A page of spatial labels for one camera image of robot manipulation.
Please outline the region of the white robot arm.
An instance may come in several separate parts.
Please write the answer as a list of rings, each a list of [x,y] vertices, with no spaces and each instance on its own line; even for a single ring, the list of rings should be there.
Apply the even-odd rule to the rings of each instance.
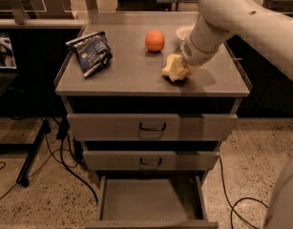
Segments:
[[[166,66],[170,80],[195,72],[233,35],[293,81],[293,18],[264,8],[262,0],[199,0],[197,23]],[[293,156],[276,181],[262,229],[293,229]]]

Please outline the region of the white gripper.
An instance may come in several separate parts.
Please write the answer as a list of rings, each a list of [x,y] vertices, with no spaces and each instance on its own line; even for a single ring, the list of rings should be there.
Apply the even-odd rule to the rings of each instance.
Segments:
[[[175,59],[168,72],[168,76],[172,82],[183,80],[185,77],[194,73],[199,65],[203,65],[213,58],[218,52],[220,43],[214,46],[210,51],[199,49],[194,45],[189,35],[185,37],[180,45],[180,54],[184,63],[180,59]]]

